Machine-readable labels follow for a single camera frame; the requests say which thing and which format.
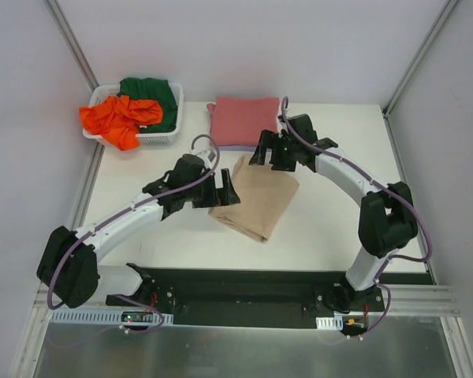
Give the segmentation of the beige t shirt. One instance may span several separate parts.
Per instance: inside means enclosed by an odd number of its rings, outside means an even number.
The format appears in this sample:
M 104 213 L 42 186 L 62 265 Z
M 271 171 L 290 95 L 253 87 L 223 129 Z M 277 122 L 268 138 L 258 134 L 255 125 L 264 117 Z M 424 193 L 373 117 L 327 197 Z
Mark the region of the beige t shirt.
M 298 191 L 300 184 L 289 174 L 269 165 L 250 165 L 243 156 L 233 166 L 232 183 L 240 203 L 214 207 L 209 215 L 225 226 L 254 239 L 267 242 Z

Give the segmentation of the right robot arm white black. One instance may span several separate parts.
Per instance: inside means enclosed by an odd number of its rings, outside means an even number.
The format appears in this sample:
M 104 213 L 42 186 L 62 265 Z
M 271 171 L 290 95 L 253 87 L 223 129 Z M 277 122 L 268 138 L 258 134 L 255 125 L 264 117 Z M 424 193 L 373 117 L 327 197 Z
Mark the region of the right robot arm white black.
M 324 305 L 335 312 L 357 310 L 366 303 L 389 259 L 418 234 L 414 215 L 402 204 L 411 201 L 411 191 L 403 182 L 377 188 L 343 157 L 336 142 L 318 138 L 307 114 L 279 120 L 284 129 L 263 130 L 250 163 L 269 163 L 282 172 L 306 166 L 335 183 L 359 206 L 359 252 L 341 282 L 322 296 Z

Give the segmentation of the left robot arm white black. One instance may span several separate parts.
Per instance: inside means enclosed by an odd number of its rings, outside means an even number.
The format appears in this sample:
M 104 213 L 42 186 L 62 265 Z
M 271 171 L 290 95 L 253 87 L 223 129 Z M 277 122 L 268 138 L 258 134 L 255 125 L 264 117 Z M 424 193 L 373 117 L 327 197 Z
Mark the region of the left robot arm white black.
M 77 308 L 99 292 L 116 295 L 133 306 L 145 305 L 151 288 L 131 265 L 103 266 L 102 259 L 138 231 L 181 211 L 187 203 L 195 209 L 240 203 L 228 169 L 215 169 L 193 154 L 184 154 L 173 169 L 148 183 L 126 206 L 104 220 L 69 230 L 54 229 L 47 241 L 36 275 L 47 285 L 49 309 Z

